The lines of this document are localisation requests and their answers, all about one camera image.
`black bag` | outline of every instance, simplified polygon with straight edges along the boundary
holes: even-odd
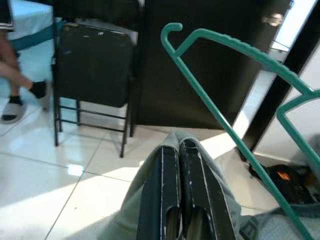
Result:
[[[312,204],[313,200],[309,190],[304,185],[304,177],[295,169],[287,165],[263,167],[276,187],[290,204]],[[260,177],[250,165],[249,172],[260,180]]]

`metal bar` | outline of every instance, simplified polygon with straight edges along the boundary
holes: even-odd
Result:
[[[61,105],[59,105],[59,108],[69,109],[69,110],[74,110],[74,111],[80,111],[80,112],[84,112],[84,113],[88,113],[88,114],[97,114],[97,115],[110,117],[110,118],[116,118],[116,119],[123,119],[123,120],[126,119],[126,117],[124,117],[124,116],[116,116],[116,115],[111,115],[111,114],[97,112],[97,111],[85,110],[85,109],[81,109],[81,108],[77,108],[77,107],[69,107],[69,106],[61,106]]]
[[[58,42],[57,42],[57,23],[55,19],[56,13],[56,4],[53,5],[53,14],[52,14],[52,21],[53,21],[53,49],[54,54],[52,57],[52,91],[53,91],[53,128],[54,128],[54,145],[57,147],[59,145],[59,135],[58,135],[58,95],[57,95],[57,54],[58,54]]]
[[[77,125],[81,125],[81,126],[92,127],[92,128],[97,128],[97,129],[104,129],[104,130],[110,130],[110,131],[119,132],[119,133],[123,133],[124,132],[123,130],[120,130],[120,129],[110,128],[110,127],[105,127],[105,126],[98,126],[98,125],[93,125],[93,124],[90,124],[90,123],[70,121],[70,120],[66,120],[66,119],[57,119],[57,120],[61,121],[61,122],[69,123],[69,124],[77,124]]]
[[[61,112],[61,107],[60,107],[60,97],[59,96],[57,96],[56,105],[58,106],[57,107],[57,118],[61,119],[62,118],[62,112]],[[59,132],[62,133],[63,128],[62,128],[62,122],[61,121],[58,122],[58,127],[59,127],[59,129],[58,129]]]
[[[124,122],[123,137],[122,137],[122,143],[121,143],[120,158],[124,157],[125,145],[127,143],[128,126],[129,126],[129,118],[130,118],[129,117],[130,116],[130,107],[131,107],[131,104],[130,104],[130,102],[128,102],[128,105],[126,106],[125,122]]]
[[[79,100],[75,100],[75,107],[76,107],[77,109],[81,109],[81,104],[80,104],[80,101],[79,101]],[[79,110],[76,110],[76,121],[77,121],[78,123],[81,122],[81,111],[79,111]]]

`gray fabric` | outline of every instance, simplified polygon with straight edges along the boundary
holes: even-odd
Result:
[[[313,239],[320,240],[320,204],[292,205]],[[248,240],[300,240],[303,237],[281,208],[242,219],[241,231]]]
[[[109,224],[101,229],[99,235],[97,236],[98,240],[136,240],[142,190],[144,183],[147,180],[156,161],[158,151],[162,146],[168,146],[176,149],[177,152],[179,152],[181,142],[186,139],[191,139],[193,142],[195,142],[203,159],[208,163],[212,173],[219,181],[225,195],[226,205],[228,207],[228,212],[234,228],[234,234],[236,239],[241,239],[239,234],[241,207],[235,201],[232,192],[224,181],[222,173],[196,138],[184,131],[175,131],[171,132],[164,142],[156,147],[145,160],[132,181],[120,211],[115,215]]]
[[[176,131],[170,133],[164,142],[152,151],[146,159],[135,176],[125,196],[120,211],[106,226],[101,229],[97,236],[98,240],[136,240],[141,195],[144,183],[155,164],[158,151],[160,147],[168,146],[179,152],[181,142],[186,139],[190,139],[195,142],[202,158],[207,162],[211,168],[212,174],[220,183],[237,240],[303,239],[297,232],[295,226],[293,226],[289,218],[284,215],[280,208],[256,216],[241,216],[241,207],[235,201],[231,190],[224,180],[223,174],[200,142],[186,132]],[[301,221],[305,224],[314,239],[320,240],[320,204],[304,206],[295,205],[292,207],[300,216]]]

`floor tile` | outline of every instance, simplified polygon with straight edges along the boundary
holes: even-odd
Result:
[[[123,202],[129,182],[85,173],[61,212],[48,240],[95,240]]]
[[[129,137],[124,158],[119,157],[121,135],[108,132],[92,158],[87,171],[120,180],[132,181],[139,167],[167,133],[142,126],[136,128],[134,137]]]
[[[0,154],[0,239],[44,239],[78,176],[64,167]]]
[[[247,164],[242,162],[236,150],[229,151],[214,160],[221,169],[235,200],[243,207],[271,210],[279,205],[266,188],[251,177]]]
[[[55,147],[52,118],[52,112],[41,109],[30,114],[1,138],[0,153],[85,168],[106,131],[64,123],[63,132],[59,134],[60,145]]]

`person's leg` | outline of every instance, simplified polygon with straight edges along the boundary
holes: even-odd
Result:
[[[11,85],[11,95],[19,95],[19,86],[30,90],[33,86],[32,81],[19,72],[19,66],[14,49],[8,41],[6,30],[0,30],[0,76],[7,78]]]
[[[13,67],[16,70],[19,69],[19,64],[17,61],[16,53],[14,52],[14,49],[11,47],[7,40],[7,33],[5,30],[0,30],[0,59],[7,63],[9,66]],[[20,87],[13,82],[10,82],[10,95],[11,96],[19,96],[20,95]]]
[[[38,99],[46,95],[47,83],[45,81],[32,82],[20,73],[16,53],[8,41],[8,33],[4,29],[0,29],[0,77],[8,79],[10,82],[10,97],[1,116],[2,123],[15,123],[24,115],[26,105],[20,98],[20,87],[25,87]]]

